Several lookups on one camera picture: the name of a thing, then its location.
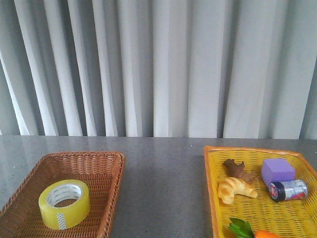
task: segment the table surface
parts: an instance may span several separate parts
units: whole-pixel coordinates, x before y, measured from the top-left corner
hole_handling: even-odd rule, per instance
[[[211,238],[204,146],[301,153],[317,170],[317,140],[0,136],[0,207],[44,155],[120,151],[126,158],[111,238]]]

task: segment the yellow plastic basket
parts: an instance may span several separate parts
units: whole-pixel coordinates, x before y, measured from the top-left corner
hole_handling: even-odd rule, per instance
[[[309,196],[303,200],[275,202],[261,179],[264,159],[284,158],[295,169],[295,179],[302,179],[308,186]],[[254,171],[257,179],[253,185],[257,198],[235,195],[232,205],[218,198],[218,181],[227,177],[223,162],[234,159],[245,162],[245,170]],[[317,238],[317,172],[297,152],[242,147],[205,147],[205,164],[211,206],[214,238],[235,238],[228,229],[229,217],[251,223],[253,231],[266,230],[283,238]]]

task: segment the tape roll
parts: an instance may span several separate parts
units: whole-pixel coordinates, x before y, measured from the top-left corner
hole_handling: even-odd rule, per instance
[[[65,207],[55,207],[66,199],[77,199]],[[39,207],[44,224],[54,230],[65,230],[82,222],[90,211],[89,190],[84,182],[68,179],[47,187],[40,195]]]

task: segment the white curtain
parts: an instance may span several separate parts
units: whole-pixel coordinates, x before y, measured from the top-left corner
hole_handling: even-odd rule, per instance
[[[0,134],[317,139],[315,0],[0,0]]]

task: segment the purple sponge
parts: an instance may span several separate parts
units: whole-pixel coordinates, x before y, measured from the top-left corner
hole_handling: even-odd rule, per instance
[[[269,187],[271,182],[294,180],[295,170],[285,159],[265,159],[261,176],[266,186]]]

